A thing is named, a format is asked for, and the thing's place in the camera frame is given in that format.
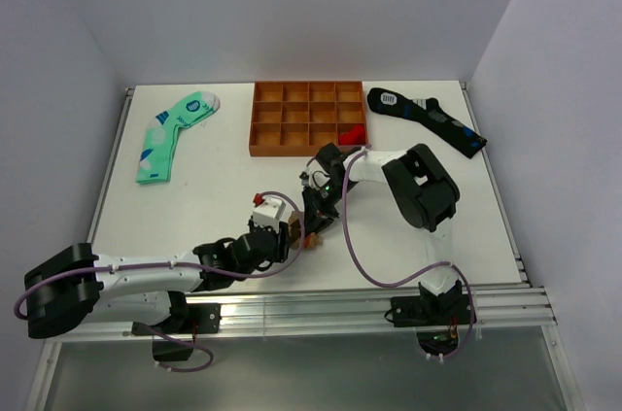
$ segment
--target white table surface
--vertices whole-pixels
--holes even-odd
[[[472,126],[458,82],[369,82],[363,83],[364,95],[375,86],[409,98],[436,97],[448,114]],[[93,240],[97,254],[177,254],[226,236],[238,237],[247,231],[253,196],[264,190],[280,190],[302,207],[298,175],[307,158],[249,155],[253,88],[253,84],[136,87]],[[138,185],[135,177],[147,123],[197,90],[218,95],[221,109],[182,130],[169,183]],[[458,184],[461,200],[453,220],[453,259],[469,282],[520,283],[482,154],[468,159],[420,124],[369,111],[367,127],[375,150],[428,144]],[[401,217],[388,187],[361,183],[348,195],[353,244],[372,276],[390,282],[425,266],[423,234]],[[303,253],[285,272],[235,282],[219,294],[374,288],[350,260],[341,224],[334,223],[323,236],[320,249]]]

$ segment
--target sock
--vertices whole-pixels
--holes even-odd
[[[169,181],[179,129],[194,126],[216,113],[220,106],[221,101],[213,93],[195,92],[153,118],[147,125],[136,183]]]
[[[447,115],[435,98],[410,100],[400,93],[375,87],[367,95],[369,110],[380,115],[416,121],[468,158],[488,142],[470,127]]]

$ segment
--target mint green sock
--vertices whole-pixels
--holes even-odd
[[[216,113],[221,102],[210,92],[195,92],[160,113],[147,126],[136,183],[169,181],[180,128],[189,128]]]

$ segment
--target white wall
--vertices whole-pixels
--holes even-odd
[[[41,352],[13,301],[28,270],[86,237],[122,90],[67,0],[0,8],[0,407],[13,411]]]
[[[128,84],[469,79],[509,0],[75,0]]]
[[[622,401],[622,0],[512,0],[470,92],[592,410]]]

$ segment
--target wire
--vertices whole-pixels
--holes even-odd
[[[268,190],[266,192],[262,192],[260,195],[261,196],[274,195],[276,197],[280,197],[281,199],[285,200],[288,204],[290,204],[292,208],[294,208],[294,211],[298,213],[298,219],[300,222],[300,239],[304,241],[304,238],[306,236],[304,232],[304,215],[300,212],[300,209],[298,209],[298,206],[295,205],[295,202],[291,200],[289,197],[287,197],[283,192],[279,192],[276,190]],[[189,267],[189,268],[195,268],[201,271],[205,270],[208,272],[220,273],[221,275],[226,275],[232,278],[267,278],[267,277],[271,277],[272,275],[276,275],[277,273],[281,273],[286,268],[288,268],[290,265],[292,265],[298,259],[298,256],[300,256],[300,253],[302,253],[302,250],[303,250],[303,245],[302,244],[298,245],[298,249],[296,250],[294,255],[287,260],[287,262],[282,264],[278,269],[273,270],[271,272],[266,272],[266,273],[248,274],[248,273],[231,272],[228,270],[222,270],[220,268],[211,267],[209,265],[201,265],[200,263],[192,263],[192,262],[179,262],[176,264],[176,266]],[[119,265],[117,270],[119,271],[144,270],[146,268],[170,268],[170,267],[171,265],[168,262],[127,263],[124,265]],[[108,265],[105,267],[76,268],[74,270],[68,270],[66,272],[52,275],[50,278],[47,278],[33,285],[28,290],[26,290],[24,293],[22,293],[21,296],[17,299],[13,307],[13,313],[16,315],[18,319],[27,321],[28,316],[21,313],[21,305],[28,297],[30,297],[37,290],[40,290],[41,288],[46,287],[47,285],[51,283],[57,282],[58,280],[64,280],[66,278],[75,277],[77,275],[86,275],[89,273],[100,273],[100,272],[113,272],[114,270],[115,269],[113,269],[112,265]],[[159,366],[165,368],[166,370],[170,370],[172,372],[196,372],[196,371],[203,370],[209,367],[212,361],[214,360],[214,354],[206,347],[199,346],[197,344],[192,344],[187,341],[178,340],[176,338],[173,338],[172,336],[169,336],[165,333],[157,331],[155,328],[148,326],[148,325],[145,325],[145,327],[153,335],[159,336],[162,339],[168,340],[171,343],[175,343],[185,348],[193,348],[196,350],[203,351],[207,353],[208,356],[210,357],[209,360],[205,362],[204,364],[198,367],[191,367],[191,368],[171,367],[167,364],[160,363]]]
[[[346,166],[346,172],[343,177],[343,190],[341,191],[341,200],[343,201],[341,224],[343,226],[343,235],[345,237],[346,246],[348,248],[348,252],[350,253],[350,257],[352,258],[352,262],[354,262],[354,264],[357,266],[357,269],[359,269],[359,272],[361,272],[361,275],[363,275],[363,277],[369,283],[380,288],[401,287],[402,285],[405,285],[406,283],[411,282],[415,278],[421,277],[425,273],[428,273],[430,270],[433,270],[437,267],[453,268],[456,271],[456,273],[458,273],[458,276],[462,279],[463,284],[465,285],[466,294],[468,296],[468,305],[470,306],[470,318],[468,321],[468,330],[466,331],[464,340],[460,342],[458,347],[453,352],[444,356],[445,358],[451,358],[454,355],[456,355],[459,351],[462,350],[467,340],[470,338],[470,335],[473,331],[473,325],[475,324],[475,306],[473,303],[473,294],[471,292],[470,284],[468,283],[467,278],[465,277],[465,274],[462,272],[462,270],[460,270],[460,268],[458,268],[456,265],[454,265],[452,262],[449,262],[449,261],[435,262],[435,263],[428,265],[427,267],[422,268],[421,270],[416,271],[412,275],[409,275],[402,280],[399,280],[397,282],[392,282],[392,283],[385,283],[385,282],[379,282],[378,280],[375,280],[373,277],[371,277],[371,275],[369,275],[365,271],[365,269],[359,262],[357,255],[354,252],[354,247],[352,246],[352,240],[350,239],[350,230],[348,229],[348,184],[349,184],[350,170],[352,169],[352,165],[354,165],[357,160],[359,160],[366,154],[367,154],[367,150],[363,149],[362,152],[359,152],[358,154],[352,157],[352,160],[350,160],[350,162]]]
[[[196,333],[198,332],[198,324],[195,320],[192,321],[192,343],[196,343]]]
[[[203,362],[201,365],[198,365],[197,367],[173,367],[164,362],[157,362],[156,364],[158,367],[161,367],[162,369],[165,369],[169,372],[188,373],[198,372],[199,370],[207,369],[210,365],[212,365],[212,362],[214,362],[214,353],[212,353],[212,350],[210,350],[208,347],[201,346],[194,342],[178,340],[177,338],[173,338],[172,336],[167,335],[166,333],[162,333],[161,331],[158,331],[152,326],[146,324],[142,324],[142,326],[145,327],[152,335],[159,336],[163,340],[170,341],[171,343],[183,346],[184,348],[192,348],[193,350],[202,351],[203,353],[207,353],[207,356],[210,357],[208,360]]]
[[[389,309],[387,312],[385,312],[385,321],[390,322],[391,324],[395,323],[395,321],[393,320],[393,307]]]
[[[313,181],[313,184],[315,185],[315,187],[316,187],[317,189],[319,189],[319,188],[321,188],[321,186],[320,186],[320,185],[318,185],[318,182],[317,182],[317,181],[316,181],[316,179],[315,179],[315,174],[316,174],[316,173],[320,173],[322,176],[324,176],[324,177],[325,177],[326,179],[328,179],[328,180],[330,180],[330,176],[329,176],[329,175],[327,175],[324,171],[321,171],[321,170],[316,170],[316,171],[314,171],[314,172],[311,174],[311,181]]]
[[[266,266],[258,265],[255,269],[258,272],[265,272],[265,271],[269,270],[272,267],[272,265],[274,265],[274,262],[270,261]]]

